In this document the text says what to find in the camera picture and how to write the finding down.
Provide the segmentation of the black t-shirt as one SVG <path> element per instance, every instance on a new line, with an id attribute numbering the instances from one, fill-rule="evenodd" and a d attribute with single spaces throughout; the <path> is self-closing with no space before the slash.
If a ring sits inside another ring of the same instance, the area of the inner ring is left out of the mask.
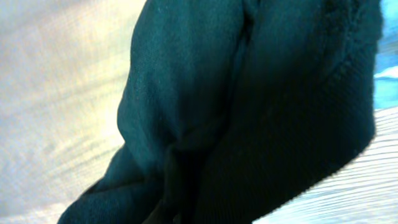
<path id="1" fill-rule="evenodd" d="M 379 0 L 148 0 L 124 144 L 64 224 L 251 223 L 375 134 Z"/>

